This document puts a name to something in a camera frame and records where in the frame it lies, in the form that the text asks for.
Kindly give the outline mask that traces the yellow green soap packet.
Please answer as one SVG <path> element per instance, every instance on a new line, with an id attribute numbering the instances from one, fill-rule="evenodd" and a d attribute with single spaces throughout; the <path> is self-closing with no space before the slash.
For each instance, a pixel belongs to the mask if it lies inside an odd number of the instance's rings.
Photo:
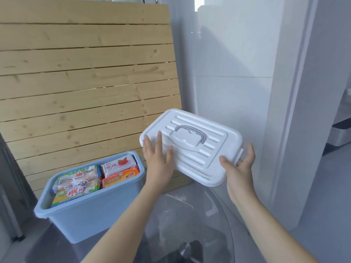
<path id="1" fill-rule="evenodd" d="M 102 180 L 96 179 L 86 183 L 85 185 L 74 186 L 70 189 L 60 191 L 56 193 L 55 198 L 51 204 L 51 208 L 62 205 L 64 203 L 68 203 L 87 194 L 94 193 L 100 190 L 101 184 Z"/>

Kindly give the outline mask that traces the white door frame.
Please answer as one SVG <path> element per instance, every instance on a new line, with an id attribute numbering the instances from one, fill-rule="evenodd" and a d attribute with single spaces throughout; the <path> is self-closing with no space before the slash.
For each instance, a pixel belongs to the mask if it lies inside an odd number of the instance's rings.
<path id="1" fill-rule="evenodd" d="M 351 76 L 351 0 L 284 0 L 256 180 L 263 203 L 299 224 Z"/>

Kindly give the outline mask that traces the blue plastic storage box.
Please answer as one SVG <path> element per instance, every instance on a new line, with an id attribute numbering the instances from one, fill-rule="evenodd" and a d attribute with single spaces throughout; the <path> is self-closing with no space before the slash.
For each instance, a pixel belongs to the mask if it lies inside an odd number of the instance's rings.
<path id="1" fill-rule="evenodd" d="M 67 203 L 51 207 L 54 200 L 52 187 L 60 175 L 91 165 L 99 166 L 128 155 L 133 156 L 140 170 L 136 177 L 129 178 L 106 189 L 89 193 L 86 196 L 80 196 Z M 117 221 L 140 193 L 145 175 L 146 170 L 143 158 L 135 150 L 110 155 L 66 169 L 49 179 L 37 201 L 34 213 L 38 218 L 49 219 L 70 243 L 79 243 L 107 230 Z"/>

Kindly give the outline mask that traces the person's right hand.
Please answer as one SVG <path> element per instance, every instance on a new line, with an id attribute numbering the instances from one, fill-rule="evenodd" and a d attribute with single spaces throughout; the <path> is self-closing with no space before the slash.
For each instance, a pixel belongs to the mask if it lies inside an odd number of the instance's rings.
<path id="1" fill-rule="evenodd" d="M 237 172 L 226 172 L 227 191 L 231 201 L 238 209 L 244 207 L 251 199 L 257 199 L 252 176 L 252 166 L 256 155 L 250 142 L 248 143 L 247 152 L 246 158 L 236 164 Z"/>

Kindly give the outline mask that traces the wooden slat board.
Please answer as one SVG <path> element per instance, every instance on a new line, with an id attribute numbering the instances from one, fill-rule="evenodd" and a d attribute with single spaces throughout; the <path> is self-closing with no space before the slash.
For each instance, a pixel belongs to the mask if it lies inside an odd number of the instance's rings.
<path id="1" fill-rule="evenodd" d="M 39 198 L 182 108 L 167 4 L 0 0 L 0 134 Z"/>

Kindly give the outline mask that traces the green white soap packet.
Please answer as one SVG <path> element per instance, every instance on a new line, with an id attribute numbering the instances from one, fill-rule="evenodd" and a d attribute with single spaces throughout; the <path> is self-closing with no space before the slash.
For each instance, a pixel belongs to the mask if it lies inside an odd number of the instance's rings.
<path id="1" fill-rule="evenodd" d="M 92 165 L 72 172 L 67 172 L 57 177 L 52 187 L 52 192 L 57 194 L 76 186 L 85 186 L 88 182 L 99 179 L 100 177 L 101 172 L 98 165 Z"/>

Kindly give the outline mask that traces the white plastic lid grey handle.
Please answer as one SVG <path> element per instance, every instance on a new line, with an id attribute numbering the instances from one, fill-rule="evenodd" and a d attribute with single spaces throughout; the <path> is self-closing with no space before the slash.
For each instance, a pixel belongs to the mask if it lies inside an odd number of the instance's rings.
<path id="1" fill-rule="evenodd" d="M 162 113 L 142 132 L 140 145 L 146 135 L 155 142 L 158 132 L 164 152 L 173 146 L 174 168 L 207 187 L 226 179 L 219 156 L 236 164 L 244 151 L 240 132 L 180 109 Z"/>

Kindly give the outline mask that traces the person's left hand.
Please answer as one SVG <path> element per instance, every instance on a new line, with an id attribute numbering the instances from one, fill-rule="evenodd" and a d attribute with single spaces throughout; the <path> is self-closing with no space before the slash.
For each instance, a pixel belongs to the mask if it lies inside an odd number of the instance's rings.
<path id="1" fill-rule="evenodd" d="M 174 168 L 166 166 L 166 153 L 163 152 L 162 133 L 159 131 L 156 143 L 145 135 L 143 140 L 143 154 L 147 162 L 146 184 L 154 193 L 161 194 L 168 185 Z"/>

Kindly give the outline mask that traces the black table base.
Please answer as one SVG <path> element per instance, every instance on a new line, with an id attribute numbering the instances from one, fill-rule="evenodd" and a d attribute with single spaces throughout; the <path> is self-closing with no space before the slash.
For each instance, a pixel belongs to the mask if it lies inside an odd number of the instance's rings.
<path id="1" fill-rule="evenodd" d="M 211 251 L 212 245 L 198 240 L 183 242 L 178 248 L 162 257 L 158 263 L 205 263 L 205 256 Z"/>

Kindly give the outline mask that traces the grey metal frame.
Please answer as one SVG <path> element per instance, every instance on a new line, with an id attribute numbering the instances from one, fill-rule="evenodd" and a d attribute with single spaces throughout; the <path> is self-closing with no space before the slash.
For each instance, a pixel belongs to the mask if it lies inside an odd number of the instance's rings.
<path id="1" fill-rule="evenodd" d="M 24 224 L 37 204 L 29 183 L 0 133 L 0 223 L 12 242 L 25 239 Z"/>

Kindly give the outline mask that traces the person's right forearm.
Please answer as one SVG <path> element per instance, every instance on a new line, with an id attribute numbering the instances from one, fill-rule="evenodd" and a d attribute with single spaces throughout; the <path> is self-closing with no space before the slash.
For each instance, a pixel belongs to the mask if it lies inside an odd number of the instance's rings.
<path id="1" fill-rule="evenodd" d="M 319 263 L 255 196 L 235 205 L 267 263 Z"/>

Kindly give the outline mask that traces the person's left forearm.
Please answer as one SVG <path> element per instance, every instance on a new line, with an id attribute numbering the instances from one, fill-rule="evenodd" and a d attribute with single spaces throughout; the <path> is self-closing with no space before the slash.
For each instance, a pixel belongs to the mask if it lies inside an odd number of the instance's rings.
<path id="1" fill-rule="evenodd" d="M 133 263 L 148 219 L 164 187 L 165 184 L 147 181 L 81 263 Z"/>

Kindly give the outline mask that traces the orange soap packet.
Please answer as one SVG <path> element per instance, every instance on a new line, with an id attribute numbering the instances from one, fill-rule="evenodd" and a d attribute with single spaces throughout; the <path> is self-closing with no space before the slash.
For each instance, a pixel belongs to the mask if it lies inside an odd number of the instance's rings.
<path id="1" fill-rule="evenodd" d="M 105 189 L 107 187 L 116 185 L 120 182 L 124 182 L 128 179 L 132 179 L 138 176 L 139 173 L 140 173 L 140 170 L 138 166 L 123 170 L 121 172 L 117 172 L 102 180 L 102 188 Z"/>

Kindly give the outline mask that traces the pink white soap packet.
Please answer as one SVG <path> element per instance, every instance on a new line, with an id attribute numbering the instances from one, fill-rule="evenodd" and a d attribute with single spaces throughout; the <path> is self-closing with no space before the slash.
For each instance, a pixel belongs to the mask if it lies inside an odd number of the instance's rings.
<path id="1" fill-rule="evenodd" d="M 137 166 L 137 163 L 132 155 L 126 155 L 118 159 L 114 159 L 101 165 L 101 170 L 105 178 L 119 174 L 130 168 Z"/>

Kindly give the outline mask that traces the grey furniture piece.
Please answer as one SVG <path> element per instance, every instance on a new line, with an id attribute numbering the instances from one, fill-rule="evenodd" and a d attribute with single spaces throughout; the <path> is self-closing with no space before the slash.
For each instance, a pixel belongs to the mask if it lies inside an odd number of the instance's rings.
<path id="1" fill-rule="evenodd" d="M 332 125 L 322 156 L 351 143 L 351 117 Z"/>

